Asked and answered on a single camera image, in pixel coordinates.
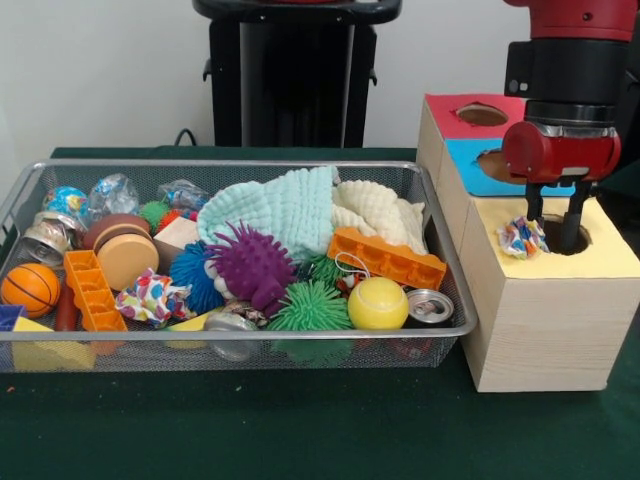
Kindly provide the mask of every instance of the black cable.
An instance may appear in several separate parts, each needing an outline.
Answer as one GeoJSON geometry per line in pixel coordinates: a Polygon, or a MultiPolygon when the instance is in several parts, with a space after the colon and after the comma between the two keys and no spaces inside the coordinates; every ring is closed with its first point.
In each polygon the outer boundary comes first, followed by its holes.
{"type": "Polygon", "coordinates": [[[173,143],[173,145],[176,147],[179,146],[180,142],[182,141],[182,137],[184,137],[185,135],[187,135],[189,137],[189,140],[191,140],[191,145],[193,145],[194,147],[198,146],[195,135],[188,128],[183,128],[182,130],[180,130],[180,133],[176,137],[176,141],[173,143]]]}

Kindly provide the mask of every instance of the metal basket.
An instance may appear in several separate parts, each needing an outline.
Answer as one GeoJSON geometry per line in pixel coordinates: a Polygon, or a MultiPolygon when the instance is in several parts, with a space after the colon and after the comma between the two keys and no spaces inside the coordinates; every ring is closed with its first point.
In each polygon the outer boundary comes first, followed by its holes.
{"type": "MultiPolygon", "coordinates": [[[[142,202],[158,185],[187,179],[215,193],[237,182],[266,182],[293,168],[338,167],[342,180],[371,180],[409,202],[425,202],[424,231],[430,252],[449,265],[441,291],[455,313],[446,326],[393,331],[164,332],[142,327],[125,333],[0,332],[0,371],[98,372],[290,368],[436,367],[458,337],[471,332],[477,314],[451,236],[427,172],[404,162],[274,162],[173,160],[47,160],[25,169],[0,208],[0,278],[30,260],[19,241],[47,191],[72,185],[85,192],[120,172],[135,183],[142,202]],[[97,353],[90,367],[77,363],[78,346],[97,353]],[[235,360],[221,351],[240,352],[235,360]]],[[[53,315],[39,322],[49,327],[53,315]]]]}

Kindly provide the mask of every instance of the white wall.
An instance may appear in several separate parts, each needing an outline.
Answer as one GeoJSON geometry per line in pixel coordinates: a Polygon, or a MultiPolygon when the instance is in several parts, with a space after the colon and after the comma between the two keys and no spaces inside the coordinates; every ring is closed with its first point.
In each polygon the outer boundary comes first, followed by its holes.
{"type": "MultiPolygon", "coordinates": [[[[499,92],[527,12],[500,0],[405,0],[378,28],[368,146],[415,146],[424,92],[499,92]]],[[[208,21],[190,0],[0,0],[0,197],[56,146],[211,143],[208,21]]]]}

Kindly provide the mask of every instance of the orange basketball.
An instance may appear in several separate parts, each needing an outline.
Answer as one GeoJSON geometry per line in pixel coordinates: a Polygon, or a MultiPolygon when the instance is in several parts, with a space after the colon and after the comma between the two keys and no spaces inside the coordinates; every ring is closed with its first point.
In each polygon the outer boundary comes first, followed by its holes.
{"type": "Polygon", "coordinates": [[[25,263],[5,277],[0,296],[2,303],[24,305],[29,318],[38,318],[55,308],[60,297],[60,282],[49,267],[25,263]]]}

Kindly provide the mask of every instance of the green table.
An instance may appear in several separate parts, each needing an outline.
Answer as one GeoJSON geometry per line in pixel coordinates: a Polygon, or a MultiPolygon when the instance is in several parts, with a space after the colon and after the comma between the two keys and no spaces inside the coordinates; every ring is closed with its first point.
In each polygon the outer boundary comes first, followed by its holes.
{"type": "MultiPolygon", "coordinates": [[[[411,160],[411,150],[59,149],[73,158],[411,160]]],[[[638,478],[640,329],[607,391],[477,394],[435,370],[0,376],[0,479],[638,478]]]]}

